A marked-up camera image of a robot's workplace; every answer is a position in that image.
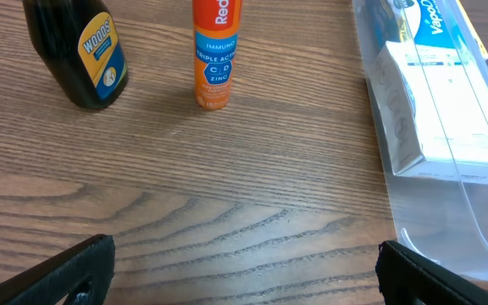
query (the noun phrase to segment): bottle label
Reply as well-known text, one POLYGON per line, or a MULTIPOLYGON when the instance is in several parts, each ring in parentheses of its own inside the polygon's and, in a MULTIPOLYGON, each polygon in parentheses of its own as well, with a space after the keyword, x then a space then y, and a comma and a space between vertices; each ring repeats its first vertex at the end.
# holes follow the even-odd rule
POLYGON ((127 73, 124 52, 110 14, 93 17, 78 41, 78 54, 101 99, 107 98, 127 73))

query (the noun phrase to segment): wooden surface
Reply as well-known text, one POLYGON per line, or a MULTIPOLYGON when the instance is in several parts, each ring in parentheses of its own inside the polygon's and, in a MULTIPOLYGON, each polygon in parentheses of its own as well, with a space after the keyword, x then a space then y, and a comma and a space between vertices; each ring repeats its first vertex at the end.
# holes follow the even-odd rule
POLYGON ((114 235, 107 304, 381 302, 394 237, 349 0, 246 0, 230 105, 192 96, 191 1, 106 0, 130 83, 71 104, 0 0, 0 282, 114 235))

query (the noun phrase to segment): orange tube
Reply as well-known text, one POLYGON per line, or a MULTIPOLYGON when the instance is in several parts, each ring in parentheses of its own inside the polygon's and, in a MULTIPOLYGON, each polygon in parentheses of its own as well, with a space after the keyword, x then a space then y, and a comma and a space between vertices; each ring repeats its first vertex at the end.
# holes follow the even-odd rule
POLYGON ((193 0, 195 97, 206 109, 229 102, 242 0, 193 0))

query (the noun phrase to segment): plastic container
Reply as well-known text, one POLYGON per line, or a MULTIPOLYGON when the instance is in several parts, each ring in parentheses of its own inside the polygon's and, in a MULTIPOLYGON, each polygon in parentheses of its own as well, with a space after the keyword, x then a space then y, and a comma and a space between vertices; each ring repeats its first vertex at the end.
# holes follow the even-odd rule
MULTIPOLYGON (((488 52, 488 0, 462 5, 488 52)), ((353 7, 397 238, 457 274, 488 280, 487 56, 456 0, 353 7), (410 15, 416 5, 420 22, 410 15), (427 48, 435 44, 452 50, 438 55, 427 48), (387 80, 400 96, 384 90, 387 80), (402 156, 402 147, 411 152, 402 156)))

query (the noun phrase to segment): clear plastic bin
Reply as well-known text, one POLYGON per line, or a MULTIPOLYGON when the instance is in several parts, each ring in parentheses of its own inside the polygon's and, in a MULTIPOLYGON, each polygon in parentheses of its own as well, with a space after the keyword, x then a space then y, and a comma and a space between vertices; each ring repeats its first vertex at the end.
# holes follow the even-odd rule
MULTIPOLYGON (((461 2, 488 52, 488 0, 461 2)), ((398 240, 488 280, 487 56, 457 0, 353 7, 398 240)))

